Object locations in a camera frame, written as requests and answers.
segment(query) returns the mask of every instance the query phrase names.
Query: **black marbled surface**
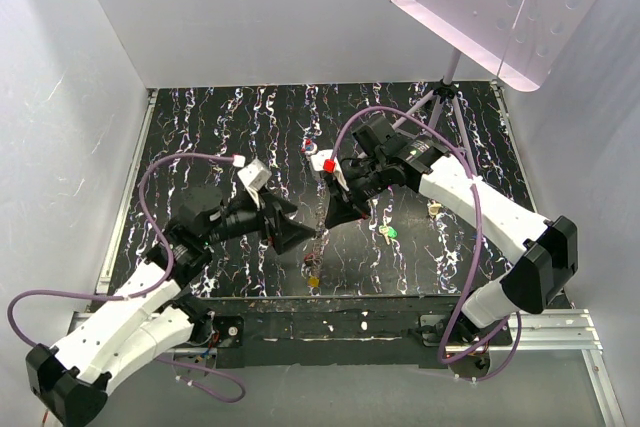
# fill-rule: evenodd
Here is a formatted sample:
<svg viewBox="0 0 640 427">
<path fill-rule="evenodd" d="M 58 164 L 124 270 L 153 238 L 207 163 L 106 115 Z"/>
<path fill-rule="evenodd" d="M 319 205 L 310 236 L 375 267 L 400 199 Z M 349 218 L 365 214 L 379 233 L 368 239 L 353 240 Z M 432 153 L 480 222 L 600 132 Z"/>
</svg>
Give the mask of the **black marbled surface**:
<svg viewBox="0 0 640 427">
<path fill-rule="evenodd" d="M 297 219 L 315 225 L 318 185 L 300 147 L 305 138 L 330 148 L 339 128 L 358 109 L 387 105 L 407 110 L 429 90 L 419 83 L 338 84 L 163 89 L 158 94 L 138 178 L 159 157 L 174 152 L 242 154 L 258 157 L 273 176 L 269 186 L 300 206 Z M 515 152 L 495 96 L 486 82 L 460 84 L 460 100 L 484 179 L 519 204 L 531 208 Z M 461 145 L 454 116 L 446 106 L 438 125 Z M 354 152 L 346 140 L 341 155 Z M 202 161 L 178 161 L 156 172 L 147 199 L 160 225 L 179 205 L 181 193 L 202 182 L 218 184 L 231 196 L 235 169 Z M 369 220 L 346 224 L 325 237 L 322 295 L 455 293 L 467 275 L 474 229 L 443 210 L 435 220 L 428 200 L 406 188 L 392 188 L 374 201 Z M 392 245 L 379 235 L 386 221 L 398 232 Z M 139 208 L 137 189 L 128 213 L 113 272 L 111 291 L 122 285 L 152 245 L 154 235 Z M 504 272 L 506 259 L 485 242 L 477 283 Z M 214 262 L 197 279 L 203 296 L 311 295 L 302 261 L 311 243 L 282 256 L 256 235 L 214 246 Z"/>
</svg>

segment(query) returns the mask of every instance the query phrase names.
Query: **green object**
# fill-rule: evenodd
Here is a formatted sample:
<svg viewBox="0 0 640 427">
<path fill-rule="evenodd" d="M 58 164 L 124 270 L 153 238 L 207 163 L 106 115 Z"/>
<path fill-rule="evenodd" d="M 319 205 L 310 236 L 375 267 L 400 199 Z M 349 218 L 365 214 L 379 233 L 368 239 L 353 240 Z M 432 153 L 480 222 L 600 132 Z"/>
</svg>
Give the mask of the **green object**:
<svg viewBox="0 0 640 427">
<path fill-rule="evenodd" d="M 396 229 L 394 229 L 390 225 L 381 225 L 380 227 L 378 227 L 378 231 L 382 235 L 386 235 L 390 239 L 395 239 L 398 236 L 398 232 L 396 231 Z"/>
</svg>

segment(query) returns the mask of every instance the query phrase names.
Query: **metal frame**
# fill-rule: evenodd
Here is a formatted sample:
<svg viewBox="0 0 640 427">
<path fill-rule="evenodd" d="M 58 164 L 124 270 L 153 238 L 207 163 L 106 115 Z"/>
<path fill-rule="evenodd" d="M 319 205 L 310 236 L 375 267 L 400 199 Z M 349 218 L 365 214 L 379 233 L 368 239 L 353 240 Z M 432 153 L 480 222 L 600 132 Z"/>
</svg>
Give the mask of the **metal frame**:
<svg viewBox="0 0 640 427">
<path fill-rule="evenodd" d="M 109 246 L 107 247 L 107 253 L 105 254 L 102 268 L 100 269 L 100 277 L 98 278 L 98 283 L 95 289 L 96 294 L 106 294 L 109 291 L 111 276 L 113 275 L 113 267 L 115 266 L 116 255 L 118 253 L 118 248 L 120 247 L 120 239 L 122 238 L 124 224 L 127 220 L 127 212 L 129 211 L 129 204 L 131 203 L 133 189 L 136 186 L 140 160 L 142 159 L 144 144 L 147 141 L 147 135 L 149 134 L 149 127 L 151 126 L 151 119 L 153 118 L 153 111 L 155 110 L 157 100 L 158 89 L 154 89 L 150 93 L 147 111 L 144 115 L 142 126 L 140 127 L 140 135 L 138 137 L 135 150 L 133 151 L 129 173 L 127 174 L 124 192 L 122 193 L 120 207 L 118 208 L 116 223 L 113 227 L 113 232 L 111 233 L 111 239 L 109 239 Z"/>
</svg>

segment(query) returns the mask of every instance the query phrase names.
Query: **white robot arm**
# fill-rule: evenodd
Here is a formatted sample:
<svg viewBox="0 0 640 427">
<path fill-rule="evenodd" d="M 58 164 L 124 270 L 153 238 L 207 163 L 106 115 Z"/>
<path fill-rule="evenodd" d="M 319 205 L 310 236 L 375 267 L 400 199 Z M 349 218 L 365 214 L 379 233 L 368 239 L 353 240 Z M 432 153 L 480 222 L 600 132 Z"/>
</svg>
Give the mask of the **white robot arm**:
<svg viewBox="0 0 640 427">
<path fill-rule="evenodd" d="M 475 226 L 470 189 L 475 184 L 483 234 L 513 268 L 468 297 L 457 319 L 459 333 L 466 334 L 459 335 L 463 340 L 472 340 L 481 329 L 519 310 L 541 313 L 577 271 L 577 229 L 566 217 L 552 222 L 520 207 L 481 178 L 470 180 L 444 146 L 397 132 L 382 115 L 371 117 L 353 135 L 365 157 L 331 162 L 330 174 L 322 171 L 331 151 L 310 159 L 311 168 L 329 186 L 328 228 L 368 217 L 369 199 L 390 185 L 434 199 Z"/>
</svg>

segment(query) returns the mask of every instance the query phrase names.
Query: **yellow object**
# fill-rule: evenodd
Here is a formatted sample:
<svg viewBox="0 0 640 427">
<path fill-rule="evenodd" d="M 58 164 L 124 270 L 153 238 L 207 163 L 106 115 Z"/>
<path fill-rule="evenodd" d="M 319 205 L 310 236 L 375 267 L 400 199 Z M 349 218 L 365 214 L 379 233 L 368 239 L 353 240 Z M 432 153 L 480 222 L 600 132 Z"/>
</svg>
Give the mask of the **yellow object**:
<svg viewBox="0 0 640 427">
<path fill-rule="evenodd" d="M 441 208 L 442 208 L 442 204 L 434 202 L 433 204 L 429 205 L 429 215 L 431 217 L 435 217 L 440 213 Z"/>
</svg>

